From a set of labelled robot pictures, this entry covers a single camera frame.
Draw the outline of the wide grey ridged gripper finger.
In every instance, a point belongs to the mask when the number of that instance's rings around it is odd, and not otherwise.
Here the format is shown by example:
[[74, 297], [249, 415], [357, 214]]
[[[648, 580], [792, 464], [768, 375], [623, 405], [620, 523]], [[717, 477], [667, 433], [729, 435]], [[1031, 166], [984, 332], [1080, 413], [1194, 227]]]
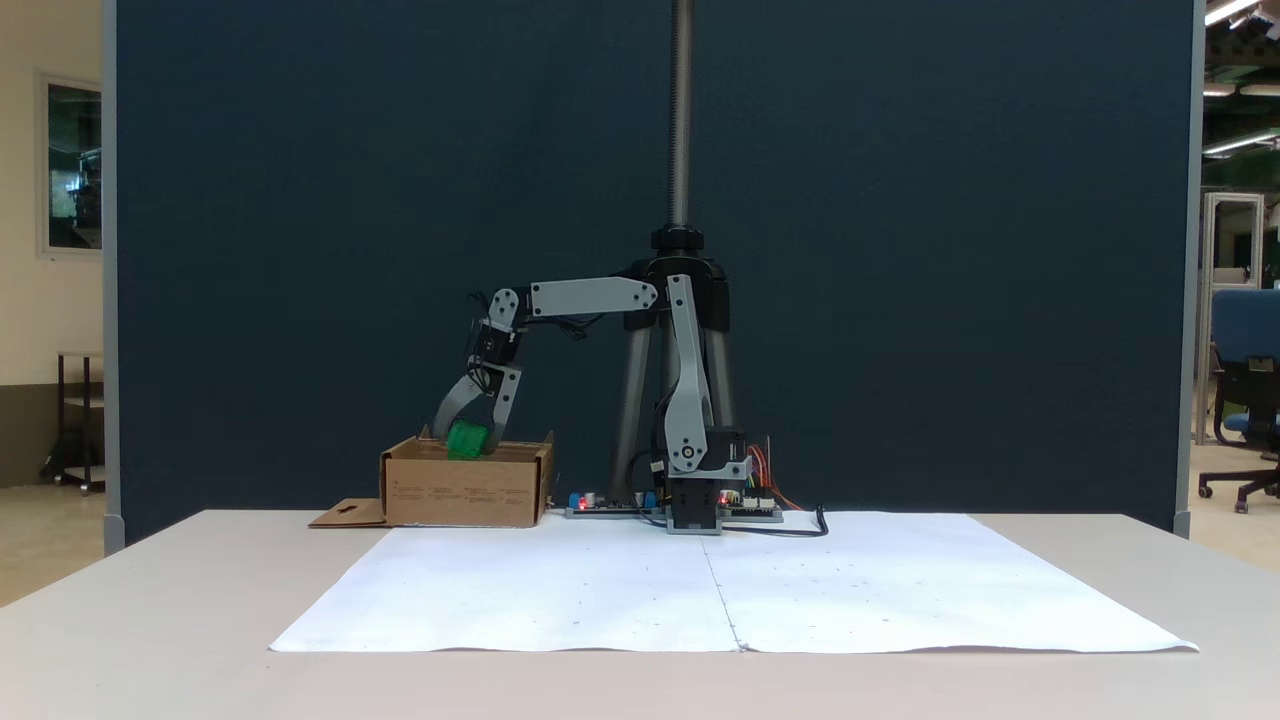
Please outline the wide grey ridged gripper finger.
[[488, 396], [488, 372], [466, 372], [442, 400], [431, 420], [431, 437], [447, 439], [462, 411], [477, 398]]

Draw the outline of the slim grey gripper finger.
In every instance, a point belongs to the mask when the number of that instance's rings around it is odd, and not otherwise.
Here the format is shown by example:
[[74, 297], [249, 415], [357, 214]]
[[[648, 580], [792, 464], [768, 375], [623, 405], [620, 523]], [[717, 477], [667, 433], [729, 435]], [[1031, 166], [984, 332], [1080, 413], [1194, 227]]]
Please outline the slim grey gripper finger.
[[517, 366], [500, 365], [490, 365], [489, 369], [492, 370], [492, 382], [495, 383], [492, 430], [489, 434], [489, 454], [494, 454], [504, 438], [511, 410], [522, 378], [522, 370]]

